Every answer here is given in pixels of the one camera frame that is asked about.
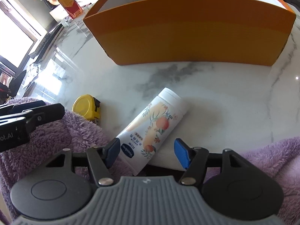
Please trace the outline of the white Vaseline lotion tube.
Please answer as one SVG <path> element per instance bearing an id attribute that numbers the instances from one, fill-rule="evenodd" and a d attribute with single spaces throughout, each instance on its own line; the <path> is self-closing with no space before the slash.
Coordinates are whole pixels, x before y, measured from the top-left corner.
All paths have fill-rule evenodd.
<path id="1" fill-rule="evenodd" d="M 119 157 L 130 168 L 132 175 L 140 173 L 187 111 L 187 103 L 165 87 L 117 135 L 121 143 Z"/>

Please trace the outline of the yellow tape measure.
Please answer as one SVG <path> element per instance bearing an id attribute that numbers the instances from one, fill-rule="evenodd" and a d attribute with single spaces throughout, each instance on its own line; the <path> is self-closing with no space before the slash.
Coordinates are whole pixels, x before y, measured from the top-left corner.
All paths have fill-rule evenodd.
<path id="1" fill-rule="evenodd" d="M 75 100 L 72 111 L 98 125 L 101 117 L 100 104 L 98 99 L 90 94 L 85 94 Z"/>

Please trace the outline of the black keyboard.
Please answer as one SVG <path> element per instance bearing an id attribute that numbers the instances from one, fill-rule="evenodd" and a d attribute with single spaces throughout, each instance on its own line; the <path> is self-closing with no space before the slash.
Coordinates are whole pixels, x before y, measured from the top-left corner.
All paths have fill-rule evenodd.
<path id="1" fill-rule="evenodd" d="M 62 32 L 63 28 L 63 25 L 59 23 L 50 33 L 46 34 L 46 36 L 39 43 L 38 47 L 29 54 L 29 64 L 39 64 L 44 60 L 45 56 L 51 49 L 58 35 Z"/>

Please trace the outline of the purple fluffy blanket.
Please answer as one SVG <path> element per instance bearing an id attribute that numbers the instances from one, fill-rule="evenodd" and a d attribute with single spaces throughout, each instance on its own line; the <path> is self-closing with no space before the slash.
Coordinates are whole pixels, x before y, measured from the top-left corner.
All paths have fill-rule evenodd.
<path id="1" fill-rule="evenodd" d="M 12 224 L 299 224 L 299 138 L 244 154 L 191 148 L 187 170 L 117 157 L 103 131 L 64 110 L 30 141 L 1 152 L 1 192 Z"/>

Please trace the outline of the red yellow carton box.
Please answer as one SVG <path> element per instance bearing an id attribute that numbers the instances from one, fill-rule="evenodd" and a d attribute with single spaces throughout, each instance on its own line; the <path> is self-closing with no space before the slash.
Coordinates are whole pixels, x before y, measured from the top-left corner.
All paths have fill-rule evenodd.
<path id="1" fill-rule="evenodd" d="M 83 10 L 76 0 L 57 0 L 59 4 L 66 10 L 68 15 L 74 19 L 82 14 Z"/>

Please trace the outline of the large orange cardboard box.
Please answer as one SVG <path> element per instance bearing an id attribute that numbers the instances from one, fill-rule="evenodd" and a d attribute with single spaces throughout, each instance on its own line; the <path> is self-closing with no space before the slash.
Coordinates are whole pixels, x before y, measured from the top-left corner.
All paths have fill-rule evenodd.
<path id="1" fill-rule="evenodd" d="M 117 65 L 273 65 L 296 14 L 283 0 L 98 0 L 83 19 Z"/>

